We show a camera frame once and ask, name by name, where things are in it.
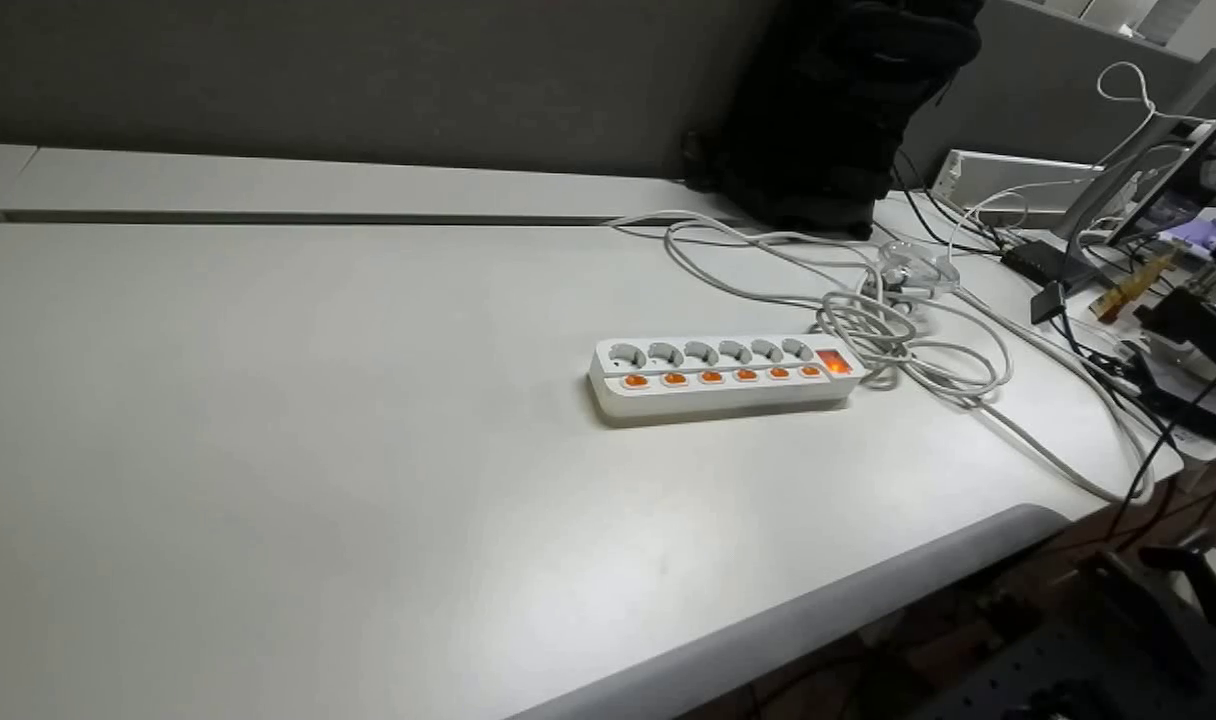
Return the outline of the white six-socket power strip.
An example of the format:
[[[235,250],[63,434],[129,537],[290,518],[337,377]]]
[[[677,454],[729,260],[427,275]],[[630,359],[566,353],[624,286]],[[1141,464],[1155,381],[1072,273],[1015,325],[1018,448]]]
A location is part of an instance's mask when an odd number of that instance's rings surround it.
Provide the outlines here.
[[[620,423],[842,404],[866,381],[839,335],[629,335],[588,364],[597,407]]]

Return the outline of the black power adapter brick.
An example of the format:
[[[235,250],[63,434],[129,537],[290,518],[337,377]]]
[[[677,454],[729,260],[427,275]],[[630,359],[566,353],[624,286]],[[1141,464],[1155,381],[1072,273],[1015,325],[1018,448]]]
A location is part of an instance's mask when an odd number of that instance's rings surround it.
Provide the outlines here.
[[[1022,281],[1034,281],[1034,286],[1064,286],[1067,292],[1080,292],[1086,286],[1098,281],[1098,273],[1072,257],[1072,253],[1061,253],[1044,240],[1018,240],[1011,246],[1005,257],[1001,257],[1005,270],[1018,273]]]

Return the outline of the white box device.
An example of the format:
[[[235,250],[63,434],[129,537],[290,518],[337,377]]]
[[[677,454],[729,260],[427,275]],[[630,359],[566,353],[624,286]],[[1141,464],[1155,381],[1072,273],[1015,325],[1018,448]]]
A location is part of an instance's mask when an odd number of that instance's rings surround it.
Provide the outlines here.
[[[950,149],[931,195],[970,219],[1057,219],[1098,178],[1095,165]]]

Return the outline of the laptop computer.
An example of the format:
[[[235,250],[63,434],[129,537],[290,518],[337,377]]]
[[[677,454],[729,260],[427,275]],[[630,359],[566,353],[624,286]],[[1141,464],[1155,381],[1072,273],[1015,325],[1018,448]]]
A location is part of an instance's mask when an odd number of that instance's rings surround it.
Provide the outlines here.
[[[1124,216],[1110,226],[1108,240],[1124,246],[1136,237],[1155,237],[1159,227],[1183,226],[1216,202],[1216,122],[1201,122],[1194,109],[1216,92],[1216,52],[1194,63],[1173,109],[1151,101],[1147,77],[1136,77],[1132,101],[1142,122],[1098,160],[1098,178],[1076,195],[1076,206],[1057,219],[1067,250],[1080,250],[1086,226],[1095,226],[1110,202],[1124,202]],[[1142,172],[1142,156],[1188,128],[1178,156],[1141,192],[1132,192]]]

